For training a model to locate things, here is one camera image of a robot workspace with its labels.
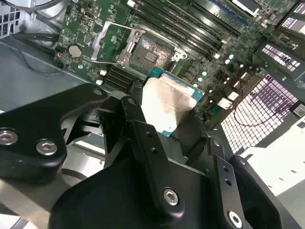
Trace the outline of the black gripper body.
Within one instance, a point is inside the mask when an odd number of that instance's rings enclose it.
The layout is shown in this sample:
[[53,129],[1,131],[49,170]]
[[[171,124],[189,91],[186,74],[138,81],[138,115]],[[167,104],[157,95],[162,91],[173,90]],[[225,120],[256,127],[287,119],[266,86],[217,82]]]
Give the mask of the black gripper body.
[[209,179],[174,162],[170,168],[185,201],[182,218],[173,224],[162,224],[151,210],[134,160],[125,159],[65,191],[51,210],[49,228],[220,229]]

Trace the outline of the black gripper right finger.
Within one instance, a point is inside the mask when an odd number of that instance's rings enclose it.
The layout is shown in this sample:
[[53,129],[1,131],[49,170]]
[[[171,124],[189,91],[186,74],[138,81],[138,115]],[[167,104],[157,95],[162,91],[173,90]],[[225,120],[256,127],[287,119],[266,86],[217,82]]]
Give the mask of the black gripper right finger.
[[208,178],[209,206],[217,217],[217,225],[222,229],[247,228],[234,170],[226,161],[223,146],[208,135],[195,109],[189,118],[192,143],[188,149],[188,165],[201,170]]

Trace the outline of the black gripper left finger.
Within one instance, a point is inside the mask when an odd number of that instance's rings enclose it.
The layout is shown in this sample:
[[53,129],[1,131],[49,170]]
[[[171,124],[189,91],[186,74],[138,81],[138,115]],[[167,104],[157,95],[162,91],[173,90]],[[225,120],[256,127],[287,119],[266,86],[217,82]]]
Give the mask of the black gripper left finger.
[[132,159],[141,184],[150,194],[150,208],[161,221],[178,221],[185,211],[170,163],[155,128],[132,97],[110,98],[84,83],[37,100],[0,116],[0,175],[41,184],[52,181],[67,157],[67,145],[93,126],[97,115],[106,148],[115,163]]

